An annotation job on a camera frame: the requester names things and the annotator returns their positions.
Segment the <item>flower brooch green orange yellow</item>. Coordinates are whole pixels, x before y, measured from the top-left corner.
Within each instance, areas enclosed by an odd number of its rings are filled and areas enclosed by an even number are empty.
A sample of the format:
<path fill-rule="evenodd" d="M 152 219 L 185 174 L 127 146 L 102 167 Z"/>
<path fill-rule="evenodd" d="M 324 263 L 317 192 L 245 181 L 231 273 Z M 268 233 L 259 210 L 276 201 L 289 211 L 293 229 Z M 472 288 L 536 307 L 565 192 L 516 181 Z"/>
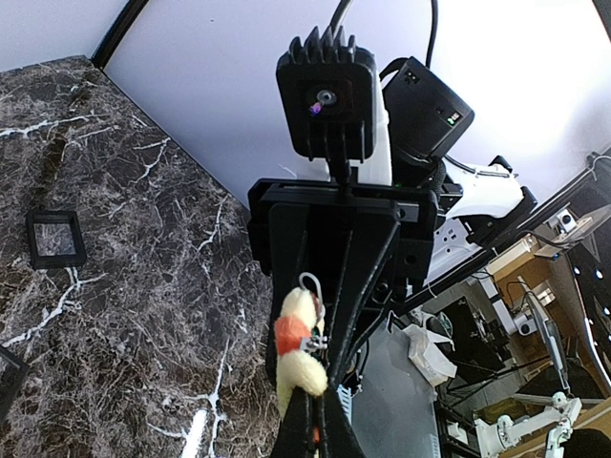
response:
<path fill-rule="evenodd" d="M 286 415 L 296 388 L 315 398 L 327 390 L 327 371 L 318 359 L 318 353 L 327 349 L 328 344 L 328 337 L 324 335 L 325 316 L 320 281 L 312 273 L 301 273 L 298 285 L 285 296 L 273 326 L 276 394 L 281 417 Z"/>

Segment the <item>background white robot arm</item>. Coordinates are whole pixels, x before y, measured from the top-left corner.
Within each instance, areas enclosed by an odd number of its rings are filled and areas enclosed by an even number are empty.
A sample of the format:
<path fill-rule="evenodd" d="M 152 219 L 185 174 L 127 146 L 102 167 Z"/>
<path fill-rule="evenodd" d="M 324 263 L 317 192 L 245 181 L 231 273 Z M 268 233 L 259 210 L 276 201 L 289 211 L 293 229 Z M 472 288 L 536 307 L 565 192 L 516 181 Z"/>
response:
<path fill-rule="evenodd" d="M 581 408 L 580 398 L 567 397 L 559 391 L 541 413 L 520 422 L 516 423 L 506 414 L 501 415 L 494 424 L 475 419 L 480 454 L 482 457 L 499 457 L 502 452 L 515 448 L 524 436 L 552 426 L 546 436 L 545 457 L 561 458 L 565 452 L 563 444 L 571 438 Z"/>

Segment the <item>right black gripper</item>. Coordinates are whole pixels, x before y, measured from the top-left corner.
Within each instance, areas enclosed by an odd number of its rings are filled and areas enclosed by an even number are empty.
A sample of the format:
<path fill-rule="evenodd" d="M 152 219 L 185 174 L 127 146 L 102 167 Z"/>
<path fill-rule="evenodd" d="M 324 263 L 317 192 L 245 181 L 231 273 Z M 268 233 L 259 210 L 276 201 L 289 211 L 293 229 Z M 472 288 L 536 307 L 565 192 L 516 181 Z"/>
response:
<path fill-rule="evenodd" d="M 438 204 L 434 192 L 380 185 L 260 179 L 248 193 L 252 254 L 272 278 L 265 370 L 276 381 L 274 323 L 284 297 L 306 271 L 330 301 L 328 384 L 349 362 L 355 326 L 367 301 L 403 300 L 419 290 L 432 260 Z"/>

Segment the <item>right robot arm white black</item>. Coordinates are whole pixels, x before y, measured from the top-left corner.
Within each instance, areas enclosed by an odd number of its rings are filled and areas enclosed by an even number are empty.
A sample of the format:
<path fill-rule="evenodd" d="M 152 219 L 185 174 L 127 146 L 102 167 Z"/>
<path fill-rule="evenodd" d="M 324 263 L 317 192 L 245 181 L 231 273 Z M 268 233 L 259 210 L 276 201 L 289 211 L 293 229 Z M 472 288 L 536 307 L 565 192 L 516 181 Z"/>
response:
<path fill-rule="evenodd" d="M 319 393 L 344 378 L 375 319 L 415 307 L 453 266 L 445 223 L 465 223 L 475 252 L 536 202 L 503 159 L 449 157 L 474 110 L 413 57 L 378 71 L 362 48 L 294 42 L 276 77 L 293 148 L 322 173 L 248 193 L 252 254 L 274 288 L 266 369 Z"/>

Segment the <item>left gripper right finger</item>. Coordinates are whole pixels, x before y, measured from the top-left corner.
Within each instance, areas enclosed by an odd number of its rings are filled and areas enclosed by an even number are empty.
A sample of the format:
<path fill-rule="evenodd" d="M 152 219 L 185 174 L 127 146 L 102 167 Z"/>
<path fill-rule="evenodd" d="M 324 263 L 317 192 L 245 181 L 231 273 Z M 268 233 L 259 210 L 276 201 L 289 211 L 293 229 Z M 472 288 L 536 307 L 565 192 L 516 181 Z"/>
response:
<path fill-rule="evenodd" d="M 365 458 L 337 391 L 330 386 L 319 400 L 319 451 L 326 458 Z"/>

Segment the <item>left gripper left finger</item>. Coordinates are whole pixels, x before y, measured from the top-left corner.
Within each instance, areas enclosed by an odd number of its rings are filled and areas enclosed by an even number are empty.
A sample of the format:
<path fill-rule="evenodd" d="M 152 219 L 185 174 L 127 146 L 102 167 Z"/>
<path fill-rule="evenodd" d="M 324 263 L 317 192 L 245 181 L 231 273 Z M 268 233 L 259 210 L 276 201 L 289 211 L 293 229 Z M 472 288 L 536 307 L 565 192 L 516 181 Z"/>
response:
<path fill-rule="evenodd" d="M 293 390 L 271 452 L 272 458 L 314 457 L 313 401 L 301 388 Z"/>

